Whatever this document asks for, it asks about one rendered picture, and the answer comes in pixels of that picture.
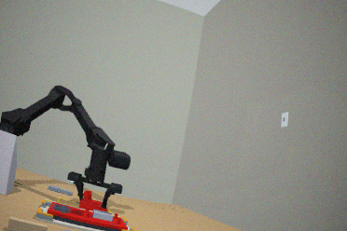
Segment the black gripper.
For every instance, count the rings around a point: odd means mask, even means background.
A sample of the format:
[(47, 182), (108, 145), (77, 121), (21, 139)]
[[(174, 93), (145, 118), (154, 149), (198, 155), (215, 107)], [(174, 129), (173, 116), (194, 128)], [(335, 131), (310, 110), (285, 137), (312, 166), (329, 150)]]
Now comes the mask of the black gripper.
[(80, 200), (83, 199), (84, 183), (91, 183), (91, 184), (96, 185), (96, 186), (107, 188), (107, 191), (105, 191), (105, 195), (104, 195), (104, 198), (107, 198), (107, 199), (111, 195), (114, 195), (115, 193), (118, 193), (118, 194), (122, 193), (122, 185), (121, 184), (104, 183), (104, 175), (106, 172), (105, 169), (106, 169), (106, 165), (90, 162), (88, 178), (85, 178), (82, 176), (82, 174), (78, 174), (78, 173), (75, 173), (73, 171), (68, 173), (68, 177), (67, 177), (68, 179), (67, 180), (74, 181), (73, 183), (76, 185), (76, 188), (78, 191), (78, 196), (79, 196)]

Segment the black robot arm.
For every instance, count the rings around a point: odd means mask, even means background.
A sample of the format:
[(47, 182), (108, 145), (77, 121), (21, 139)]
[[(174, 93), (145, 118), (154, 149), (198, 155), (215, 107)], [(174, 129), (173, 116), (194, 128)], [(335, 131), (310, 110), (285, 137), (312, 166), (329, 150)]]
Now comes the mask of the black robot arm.
[[(71, 105), (62, 104), (64, 96), (69, 97)], [(29, 131), (31, 122), (44, 114), (48, 109), (59, 109), (64, 112), (71, 112), (86, 133), (87, 146), (92, 150), (90, 162), (102, 164), (109, 167), (127, 170), (131, 163), (130, 155), (126, 152), (114, 150), (115, 144), (107, 136), (103, 129), (94, 125), (89, 114), (82, 105), (80, 99), (74, 96), (70, 89), (55, 86), (41, 101), (37, 101), (28, 108), (14, 109), (5, 111), (1, 116), (0, 130), (16, 135), (23, 136)], [(105, 148), (105, 145), (108, 145)], [(104, 150), (105, 149), (105, 150)]]

